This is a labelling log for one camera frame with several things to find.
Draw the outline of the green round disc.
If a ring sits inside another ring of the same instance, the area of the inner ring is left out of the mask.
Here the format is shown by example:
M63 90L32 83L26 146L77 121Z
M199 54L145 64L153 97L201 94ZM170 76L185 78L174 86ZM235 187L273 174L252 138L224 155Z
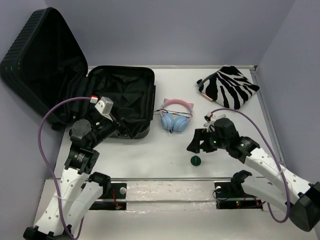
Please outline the green round disc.
M198 167L202 163L202 160L201 160L201 158L199 156L194 155L194 156L191 157L190 163L193 166Z

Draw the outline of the pink and blue cat-ear headphones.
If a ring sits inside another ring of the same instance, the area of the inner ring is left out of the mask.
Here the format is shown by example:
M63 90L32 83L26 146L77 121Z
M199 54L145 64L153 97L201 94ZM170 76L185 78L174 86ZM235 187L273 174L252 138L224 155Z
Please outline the pink and blue cat-ear headphones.
M183 106L188 112L178 112L167 110L166 107L170 105ZM194 104L186 102L181 99L168 99L163 100L161 107L154 111L154 113L159 113L160 123L164 130L172 132L183 132L189 125L191 119L193 118L193 108Z

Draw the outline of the gold lipstick tube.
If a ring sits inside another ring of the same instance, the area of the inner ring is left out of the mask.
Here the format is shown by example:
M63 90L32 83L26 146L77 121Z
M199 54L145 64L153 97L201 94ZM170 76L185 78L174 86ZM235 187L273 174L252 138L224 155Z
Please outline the gold lipstick tube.
M208 101L214 102L214 100L213 100L212 98L210 98L209 96L207 96L205 93L201 92L201 95L202 95L205 99L207 99Z

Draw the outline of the zebra print pouch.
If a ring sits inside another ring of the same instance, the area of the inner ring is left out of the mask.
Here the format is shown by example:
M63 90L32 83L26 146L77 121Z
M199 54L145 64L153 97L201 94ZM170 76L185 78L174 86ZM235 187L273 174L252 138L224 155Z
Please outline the zebra print pouch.
M249 81L235 66L226 65L197 82L198 91L222 107L239 110L260 87Z

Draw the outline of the black hard-shell suitcase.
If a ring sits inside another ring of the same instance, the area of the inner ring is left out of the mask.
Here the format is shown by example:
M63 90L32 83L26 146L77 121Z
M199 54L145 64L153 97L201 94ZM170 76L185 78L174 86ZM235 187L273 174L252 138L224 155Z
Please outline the black hard-shell suitcase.
M48 122L58 129L102 116L86 97L108 97L112 113L146 120L147 134L155 105L155 74L147 67L100 65L87 60L61 13L52 7L34 11L0 63L3 82L36 113L57 109Z

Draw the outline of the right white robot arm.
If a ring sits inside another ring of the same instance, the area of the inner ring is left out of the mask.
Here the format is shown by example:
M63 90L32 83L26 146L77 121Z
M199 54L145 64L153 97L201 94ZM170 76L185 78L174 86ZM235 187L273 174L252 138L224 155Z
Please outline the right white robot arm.
M264 180L249 174L230 183L235 196L244 193L261 197L282 210L299 229L310 232L320 221L320 183L311 182L277 163L250 137L239 135L228 118L213 119L197 128L186 148L198 154L225 150L232 158L260 173Z

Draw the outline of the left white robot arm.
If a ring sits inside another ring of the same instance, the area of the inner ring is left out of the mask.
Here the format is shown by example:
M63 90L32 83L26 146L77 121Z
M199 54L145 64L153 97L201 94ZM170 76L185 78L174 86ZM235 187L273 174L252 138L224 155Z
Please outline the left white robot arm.
M77 240L83 221L95 201L110 194L110 176L94 172L99 152L94 148L106 138L119 133L130 139L146 126L145 119L112 117L92 124L77 120L69 132L71 146L60 178L52 175L55 192L34 226L23 233L26 240Z

